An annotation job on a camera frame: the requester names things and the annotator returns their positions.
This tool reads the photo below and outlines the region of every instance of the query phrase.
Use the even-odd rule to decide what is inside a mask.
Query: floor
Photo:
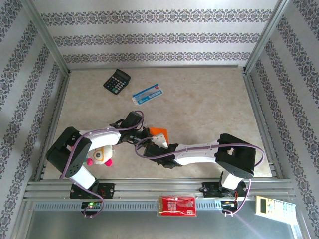
[[[167,128],[170,143],[212,142],[229,133],[263,148],[240,68],[124,69],[129,85],[117,96],[103,84],[113,70],[72,71],[55,139],[69,126],[78,130],[106,128],[130,111],[142,110],[147,126]],[[132,95],[158,83],[164,94],[141,106]],[[87,166],[100,179],[219,177],[217,164],[191,164],[165,169],[139,158],[130,144],[113,147],[113,165]],[[44,179],[58,179],[50,163]],[[255,169],[255,177],[271,177],[267,161]]]

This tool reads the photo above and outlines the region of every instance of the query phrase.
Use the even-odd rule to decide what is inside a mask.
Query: wire
[[[85,192],[87,192],[87,193],[89,193],[89,194],[92,194],[93,196],[95,196],[95,197],[101,199],[101,208],[100,208],[99,211],[97,211],[95,214],[90,215],[90,218],[93,218],[93,217],[99,215],[99,214],[103,211],[103,208],[104,208],[104,199],[103,199],[103,197],[100,196],[99,194],[93,193],[92,191],[90,191],[90,190],[88,190],[88,189],[82,187],[82,185],[76,183],[76,182],[73,181],[72,179],[70,179],[70,180],[74,183],[74,185],[78,186],[78,187],[79,187],[80,189],[82,189],[83,191],[85,191]],[[86,208],[84,209],[84,211],[83,211],[83,214],[84,214],[85,217],[87,216],[87,215],[86,215],[86,210],[87,210],[87,209],[88,209],[88,208],[86,207]]]
[[[237,199],[238,199],[238,193],[237,193],[237,191],[235,191],[235,201],[234,201],[234,204],[238,204]]]
[[[228,209],[223,209],[224,211],[229,212],[228,214],[225,213],[226,216],[229,216],[229,215],[232,216],[232,215],[234,215],[234,214],[239,212],[239,210],[243,207],[243,205],[245,204],[245,201],[247,200],[247,197],[248,197],[248,194],[249,194],[249,191],[250,191],[250,186],[251,186],[251,180],[249,179],[247,193],[246,193],[246,195],[244,197],[243,202],[240,204],[240,206],[234,212],[232,212],[231,210],[228,210]]]
[[[175,152],[171,152],[171,153],[166,153],[166,154],[163,154],[163,155],[160,155],[160,156],[153,156],[153,157],[147,157],[147,156],[144,156],[144,155],[141,155],[138,153],[138,147],[139,145],[146,141],[146,140],[149,140],[149,139],[153,139],[152,137],[147,137],[147,138],[144,138],[142,139],[141,141],[139,141],[136,146],[135,146],[135,153],[141,157],[141,158],[147,158],[147,159],[159,159],[159,158],[163,158],[163,157],[167,157],[167,156],[170,156],[170,155],[174,155],[174,154],[177,154],[177,153],[183,153],[183,152],[188,152],[189,150],[206,150],[206,149],[213,149],[213,148],[222,148],[222,147],[249,147],[249,148],[254,148],[254,149],[257,149],[261,152],[262,154],[262,157],[261,159],[255,164],[255,167],[259,166],[263,161],[264,159],[266,158],[266,155],[265,155],[265,152],[257,147],[257,146],[254,146],[252,144],[247,144],[247,143],[229,143],[229,144],[218,144],[218,145],[211,145],[211,146],[202,146],[202,147],[190,147],[190,148],[184,148],[184,149],[181,149],[181,150],[178,150],[178,151],[175,151]],[[230,210],[227,210],[227,209],[224,209],[225,211],[229,211],[230,213],[227,214],[225,213],[225,215],[234,215],[236,214],[237,212],[239,212],[239,210],[243,207],[243,205],[245,204],[245,201],[247,199],[247,196],[249,194],[249,191],[250,191],[250,186],[251,186],[251,180],[249,179],[249,185],[248,185],[248,190],[247,190],[247,193],[244,197],[244,200],[243,202],[240,204],[240,206],[234,211],[230,211]]]
[[[60,177],[60,180],[62,180],[62,179],[65,177],[65,174],[66,174],[66,172],[68,171],[68,168],[69,168],[69,166],[70,166],[72,157],[73,157],[73,155],[74,155],[74,151],[75,151],[76,147],[78,146],[79,142],[81,141],[81,139],[83,139],[84,137],[89,136],[89,135],[91,135],[91,134],[106,133],[106,132],[118,132],[118,131],[126,131],[126,130],[130,130],[130,129],[134,129],[134,128],[136,128],[137,126],[139,126],[139,125],[143,122],[143,120],[144,120],[144,114],[143,114],[142,111],[135,111],[135,112],[140,112],[141,115],[142,115],[142,118],[141,118],[140,122],[139,122],[137,125],[135,125],[135,126],[132,126],[132,127],[129,127],[129,128],[104,128],[104,129],[97,129],[97,130],[93,130],[93,131],[91,131],[91,132],[87,132],[87,133],[83,134],[82,136],[80,136],[80,137],[76,140],[76,142],[75,142],[75,144],[74,144],[74,146],[73,146],[73,148],[72,148],[72,150],[71,150],[70,156],[69,156],[69,158],[68,158],[68,161],[67,161],[66,164],[65,164],[65,168],[64,168],[63,173],[62,173],[62,175],[61,175],[61,177]]]
[[[124,121],[124,119],[119,119],[118,121],[116,121],[116,124],[122,123]]]
[[[140,127],[140,128],[138,128],[138,129],[136,129],[136,130],[140,130],[140,129],[143,127],[143,123],[144,123],[144,121],[142,121],[142,123],[141,123],[141,127]]]
[[[73,148],[72,148],[72,150],[71,150],[71,153],[70,153],[70,156],[69,156],[69,158],[68,158],[68,161],[66,162],[65,167],[64,167],[64,170],[63,170],[63,172],[62,172],[62,175],[60,176],[59,179],[62,180],[62,179],[65,177],[65,174],[66,174],[66,172],[68,171],[68,168],[69,168],[69,166],[70,166],[72,157],[73,157],[73,155],[74,155],[74,151],[75,151],[76,147],[78,146],[79,142],[81,141],[81,139],[83,139],[84,137],[89,136],[89,135],[91,135],[91,134],[105,133],[105,132],[126,131],[126,130],[131,130],[131,129],[137,128],[140,124],[143,123],[144,113],[143,113],[142,111],[135,111],[135,112],[141,113],[141,115],[142,115],[142,118],[141,118],[140,122],[139,122],[137,125],[135,125],[135,126],[132,126],[132,127],[129,127],[129,128],[104,128],[104,129],[97,129],[97,130],[93,130],[93,131],[91,131],[91,132],[87,132],[87,133],[83,134],[82,136],[80,136],[80,137],[76,140],[76,142],[75,142],[75,144],[74,144],[74,146],[73,146]],[[93,214],[93,215],[90,215],[90,218],[93,218],[93,217],[95,217],[96,215],[100,214],[100,213],[102,212],[102,210],[103,210],[103,207],[104,207],[104,199],[103,199],[103,197],[101,197],[99,194],[93,193],[92,191],[90,191],[90,190],[84,188],[82,185],[77,184],[77,183],[76,183],[75,181],[73,181],[71,178],[69,178],[69,179],[70,179],[76,186],[78,186],[79,188],[81,188],[81,189],[84,190],[85,192],[87,192],[87,193],[89,193],[89,194],[92,194],[93,196],[98,197],[98,198],[101,199],[102,202],[101,202],[101,208],[100,208],[100,210],[99,210],[97,213],[95,213],[95,214]],[[84,212],[83,212],[83,214],[84,214],[85,217],[87,216],[87,215],[85,214],[85,213],[86,213],[86,210],[87,210],[87,208],[86,208],[86,209],[84,210]]]
[[[139,145],[146,141],[146,140],[149,140],[149,139],[153,139],[153,137],[147,137],[147,138],[144,138],[142,139],[141,141],[139,141],[136,146],[135,146],[135,153],[141,157],[141,158],[147,158],[147,159],[159,159],[159,158],[164,158],[164,157],[167,157],[167,156],[171,156],[171,155],[174,155],[174,154],[177,154],[177,153],[183,153],[183,152],[188,152],[189,150],[205,150],[205,149],[213,149],[213,148],[223,148],[223,147],[249,147],[249,148],[254,148],[254,149],[257,149],[261,152],[262,154],[262,157],[261,159],[255,164],[255,167],[257,167],[258,165],[260,165],[264,159],[266,158],[266,155],[264,153],[264,151],[260,148],[260,147],[257,147],[257,146],[254,146],[252,144],[248,144],[248,143],[228,143],[228,144],[217,144],[217,145],[211,145],[211,146],[202,146],[202,147],[190,147],[190,148],[184,148],[184,149],[181,149],[181,150],[178,150],[178,151],[174,151],[174,152],[171,152],[171,153],[166,153],[166,154],[163,154],[163,155],[159,155],[159,156],[152,156],[152,157],[148,157],[148,156],[144,156],[144,155],[141,155],[138,153],[138,147]]]

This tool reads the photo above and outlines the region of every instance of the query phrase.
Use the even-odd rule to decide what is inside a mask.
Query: metal bracket
[[[241,181],[236,190],[221,191],[219,182],[203,182],[202,188],[199,189],[203,193],[204,198],[224,198],[235,197],[235,191],[238,193],[238,197],[245,197],[247,188],[245,182]]]
[[[114,183],[99,183],[97,188],[97,194],[104,199],[113,199],[114,195]],[[98,199],[97,197],[88,194],[87,192],[80,189],[78,186],[72,184],[70,199]]]

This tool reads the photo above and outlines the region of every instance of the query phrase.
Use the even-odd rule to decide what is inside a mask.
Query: red package
[[[159,197],[158,216],[196,217],[194,197]]]

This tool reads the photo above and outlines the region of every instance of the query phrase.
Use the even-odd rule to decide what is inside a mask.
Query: white wall
[[[0,3],[0,238],[10,238],[64,75],[20,1]]]
[[[294,0],[251,72],[282,173],[319,238],[319,6]]]
[[[36,0],[70,69],[244,66],[277,0]]]

